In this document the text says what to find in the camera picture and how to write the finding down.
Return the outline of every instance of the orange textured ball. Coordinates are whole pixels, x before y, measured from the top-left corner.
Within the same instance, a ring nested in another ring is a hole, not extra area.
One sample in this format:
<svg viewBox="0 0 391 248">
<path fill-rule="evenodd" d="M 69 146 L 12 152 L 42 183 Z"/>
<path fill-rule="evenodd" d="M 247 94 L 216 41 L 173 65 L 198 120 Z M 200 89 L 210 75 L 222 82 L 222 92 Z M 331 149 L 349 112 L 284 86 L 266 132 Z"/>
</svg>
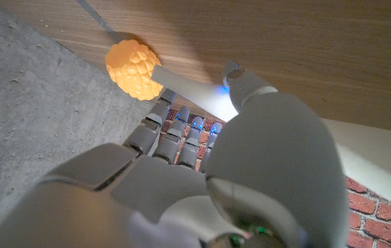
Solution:
<svg viewBox="0 0 391 248">
<path fill-rule="evenodd" d="M 112 45 L 105 56 L 107 71 L 113 82 L 131 97 L 151 100 L 163 86 L 151 80 L 154 65 L 160 65 L 157 56 L 135 40 Z"/>
</svg>

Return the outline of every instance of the robotic hand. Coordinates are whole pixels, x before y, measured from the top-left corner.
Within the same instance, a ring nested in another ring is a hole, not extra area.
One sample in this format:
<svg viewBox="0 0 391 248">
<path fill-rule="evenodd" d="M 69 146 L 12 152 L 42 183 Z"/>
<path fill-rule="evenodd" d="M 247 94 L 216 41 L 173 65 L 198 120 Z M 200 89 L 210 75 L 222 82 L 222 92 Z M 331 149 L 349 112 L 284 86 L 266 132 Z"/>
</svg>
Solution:
<svg viewBox="0 0 391 248">
<path fill-rule="evenodd" d="M 176 93 L 165 90 L 123 145 L 60 165 L 0 225 L 0 247 L 343 247 L 344 175 L 328 130 L 299 99 L 228 64 L 239 112 L 203 126 L 180 109 L 148 156 Z"/>
</svg>

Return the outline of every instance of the wooden surface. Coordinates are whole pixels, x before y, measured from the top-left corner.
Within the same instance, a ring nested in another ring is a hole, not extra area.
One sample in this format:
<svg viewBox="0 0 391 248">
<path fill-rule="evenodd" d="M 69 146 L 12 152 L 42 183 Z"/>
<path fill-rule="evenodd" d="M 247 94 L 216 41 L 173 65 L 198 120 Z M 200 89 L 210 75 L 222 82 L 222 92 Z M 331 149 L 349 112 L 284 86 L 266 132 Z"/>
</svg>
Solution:
<svg viewBox="0 0 391 248">
<path fill-rule="evenodd" d="M 112 41 L 74 0 L 18 2 L 32 8 L 0 2 L 104 68 Z M 115 31 L 146 43 L 174 72 L 220 83 L 224 64 L 233 59 L 321 117 L 391 130 L 391 0 L 88 3 Z M 39 19 L 53 23 L 45 28 Z M 176 102 L 203 114 L 184 99 Z"/>
</svg>

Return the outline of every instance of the robot finger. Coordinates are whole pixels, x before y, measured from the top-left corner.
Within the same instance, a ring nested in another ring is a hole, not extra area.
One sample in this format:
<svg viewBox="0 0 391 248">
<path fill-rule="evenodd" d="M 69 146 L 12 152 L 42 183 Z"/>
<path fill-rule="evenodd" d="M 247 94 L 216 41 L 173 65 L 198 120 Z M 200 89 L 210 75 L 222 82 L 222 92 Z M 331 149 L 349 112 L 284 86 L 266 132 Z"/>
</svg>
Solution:
<svg viewBox="0 0 391 248">
<path fill-rule="evenodd" d="M 174 162 L 184 127 L 188 121 L 188 116 L 189 109 L 185 106 L 181 107 L 173 124 L 159 142 L 153 153 L 153 157 L 163 158 L 168 162 L 168 164 L 172 164 Z"/>
<path fill-rule="evenodd" d="M 207 150 L 204 153 L 202 162 L 200 164 L 199 172 L 204 173 L 206 167 L 207 167 L 207 161 L 209 160 L 209 154 L 211 154 L 212 147 L 214 146 L 215 140 L 217 139 L 217 136 L 220 132 L 222 132 L 222 124 L 220 123 L 214 123 L 211 128 L 211 132 L 209 133 L 209 138 L 207 142 Z"/>
<path fill-rule="evenodd" d="M 166 89 L 147 117 L 140 122 L 139 126 L 128 136 L 123 145 L 134 148 L 139 154 L 148 154 L 160 133 L 160 127 L 165 122 L 169 108 L 175 98 L 176 93 Z"/>
<path fill-rule="evenodd" d="M 184 142 L 182 151 L 177 159 L 176 165 L 187 166 L 191 169 L 196 167 L 198 155 L 198 142 L 202 133 L 203 120 L 200 117 L 195 117 L 192 121 L 191 127 L 186 141 Z"/>
</svg>

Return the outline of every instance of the gray concrete surface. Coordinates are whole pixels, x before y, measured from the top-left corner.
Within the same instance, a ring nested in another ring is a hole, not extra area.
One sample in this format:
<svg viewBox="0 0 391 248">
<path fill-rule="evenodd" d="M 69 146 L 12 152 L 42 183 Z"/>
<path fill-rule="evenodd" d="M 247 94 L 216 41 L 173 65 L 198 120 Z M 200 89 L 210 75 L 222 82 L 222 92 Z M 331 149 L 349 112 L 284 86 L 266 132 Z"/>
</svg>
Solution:
<svg viewBox="0 0 391 248">
<path fill-rule="evenodd" d="M 122 143 L 154 102 L 0 8 L 0 221 L 56 165 Z"/>
</svg>

